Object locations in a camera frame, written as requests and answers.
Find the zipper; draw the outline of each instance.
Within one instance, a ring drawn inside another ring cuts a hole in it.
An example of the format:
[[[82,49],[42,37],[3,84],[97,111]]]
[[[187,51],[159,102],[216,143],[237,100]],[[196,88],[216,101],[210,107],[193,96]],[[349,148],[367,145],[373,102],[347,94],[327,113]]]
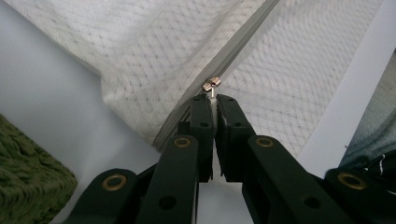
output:
[[[153,145],[156,148],[161,151],[166,139],[176,134],[178,123],[189,120],[189,99],[205,92],[202,85],[207,80],[223,75],[278,2],[279,0],[266,0],[191,83],[154,139]]]

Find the zipper slider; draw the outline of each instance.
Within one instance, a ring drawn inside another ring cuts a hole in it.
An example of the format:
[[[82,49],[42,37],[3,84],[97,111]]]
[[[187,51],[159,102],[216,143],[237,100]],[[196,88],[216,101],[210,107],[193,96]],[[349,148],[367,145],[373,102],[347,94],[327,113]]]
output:
[[[209,92],[211,91],[211,98],[215,98],[215,88],[221,84],[221,80],[219,77],[212,77],[208,81],[204,83],[202,88],[204,91]]]

